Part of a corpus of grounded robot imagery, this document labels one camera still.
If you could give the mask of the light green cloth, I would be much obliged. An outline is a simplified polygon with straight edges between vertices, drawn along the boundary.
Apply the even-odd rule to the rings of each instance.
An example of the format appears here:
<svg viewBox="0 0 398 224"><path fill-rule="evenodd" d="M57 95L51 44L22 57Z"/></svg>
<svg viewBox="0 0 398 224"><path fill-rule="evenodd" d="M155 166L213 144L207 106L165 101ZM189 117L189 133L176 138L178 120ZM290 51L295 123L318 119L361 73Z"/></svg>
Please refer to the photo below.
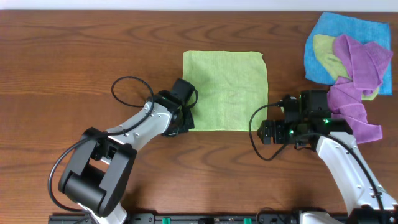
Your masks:
<svg viewBox="0 0 398 224"><path fill-rule="evenodd" d="M183 79L198 91L194 131L248 130L253 112L268 104L267 67L260 52L186 51Z"/></svg>

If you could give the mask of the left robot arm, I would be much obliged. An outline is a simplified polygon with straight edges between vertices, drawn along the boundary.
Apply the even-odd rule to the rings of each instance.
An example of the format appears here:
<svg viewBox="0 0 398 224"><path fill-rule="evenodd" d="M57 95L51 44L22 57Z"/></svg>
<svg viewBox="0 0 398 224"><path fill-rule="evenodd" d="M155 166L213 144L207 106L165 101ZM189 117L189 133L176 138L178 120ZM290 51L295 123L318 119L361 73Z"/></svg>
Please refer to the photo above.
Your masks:
<svg viewBox="0 0 398 224"><path fill-rule="evenodd" d="M193 128L188 101L192 90L162 90L119 126L104 132L89 128L66 150L71 158L58 190L80 206L94 223L126 223L121 198L137 153L158 135L176 136Z"/></svg>

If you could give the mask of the olive green cloth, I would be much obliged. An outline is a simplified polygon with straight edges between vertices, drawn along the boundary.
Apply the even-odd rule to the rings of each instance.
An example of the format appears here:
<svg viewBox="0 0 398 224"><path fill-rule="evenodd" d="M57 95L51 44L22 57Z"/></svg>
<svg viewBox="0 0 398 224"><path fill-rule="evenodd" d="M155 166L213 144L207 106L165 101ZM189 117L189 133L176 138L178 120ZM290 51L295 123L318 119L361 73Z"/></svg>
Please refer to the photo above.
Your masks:
<svg viewBox="0 0 398 224"><path fill-rule="evenodd" d="M330 98L373 100L379 94L392 52L376 42L362 44L346 35L317 34L313 38L316 59L332 77Z"/></svg>

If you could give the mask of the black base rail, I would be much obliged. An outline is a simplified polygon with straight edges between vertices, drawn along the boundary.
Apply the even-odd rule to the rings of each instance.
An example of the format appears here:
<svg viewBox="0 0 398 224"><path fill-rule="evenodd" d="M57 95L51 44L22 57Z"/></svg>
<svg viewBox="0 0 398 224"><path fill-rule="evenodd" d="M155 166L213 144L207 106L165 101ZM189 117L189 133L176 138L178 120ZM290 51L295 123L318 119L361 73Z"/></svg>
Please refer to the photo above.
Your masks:
<svg viewBox="0 0 398 224"><path fill-rule="evenodd" d="M298 215L286 215L276 213L262 213L255 215L153 215L151 213L140 213L127 216L125 224L244 224L244 223L298 223L294 218ZM99 223L88 215L51 215L48 224L86 224Z"/></svg>

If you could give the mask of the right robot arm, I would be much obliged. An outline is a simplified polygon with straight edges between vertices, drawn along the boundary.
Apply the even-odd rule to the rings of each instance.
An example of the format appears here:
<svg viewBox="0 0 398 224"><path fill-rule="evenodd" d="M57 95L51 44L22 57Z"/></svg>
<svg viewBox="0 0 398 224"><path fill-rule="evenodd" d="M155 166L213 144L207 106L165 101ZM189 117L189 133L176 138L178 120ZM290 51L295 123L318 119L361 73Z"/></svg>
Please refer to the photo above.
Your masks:
<svg viewBox="0 0 398 224"><path fill-rule="evenodd" d="M264 120L257 130L263 144L309 146L326 164L343 197L347 223L397 223L397 201L376 179L348 123L342 119Z"/></svg>

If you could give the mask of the purple cloth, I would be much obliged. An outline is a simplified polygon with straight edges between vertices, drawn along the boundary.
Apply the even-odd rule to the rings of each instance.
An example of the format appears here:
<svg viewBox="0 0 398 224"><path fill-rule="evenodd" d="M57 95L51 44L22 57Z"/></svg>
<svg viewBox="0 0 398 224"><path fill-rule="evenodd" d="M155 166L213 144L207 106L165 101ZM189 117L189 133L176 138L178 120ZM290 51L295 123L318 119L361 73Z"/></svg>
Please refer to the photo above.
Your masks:
<svg viewBox="0 0 398 224"><path fill-rule="evenodd" d="M363 97L377 93L393 52L375 42L361 44L345 34L335 39L333 51L349 77L339 77L327 93L331 117L347 121L358 144L382 139L381 126L368 123Z"/></svg>

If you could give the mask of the blue cloth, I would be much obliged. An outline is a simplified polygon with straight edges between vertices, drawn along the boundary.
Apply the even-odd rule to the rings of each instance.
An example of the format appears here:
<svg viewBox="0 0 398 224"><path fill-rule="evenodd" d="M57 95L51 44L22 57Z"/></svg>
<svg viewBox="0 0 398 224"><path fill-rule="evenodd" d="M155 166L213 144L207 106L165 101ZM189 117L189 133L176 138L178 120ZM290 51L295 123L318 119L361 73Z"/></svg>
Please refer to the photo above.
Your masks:
<svg viewBox="0 0 398 224"><path fill-rule="evenodd" d="M388 24L364 21L353 17L341 16L334 13L323 13L305 44L304 66L305 78L320 84L333 85L334 81L326 69L316 59L313 49L313 38L317 34L338 37L346 34L362 44L376 42L391 50L391 32ZM383 78L378 95L392 94L392 70L389 64Z"/></svg>

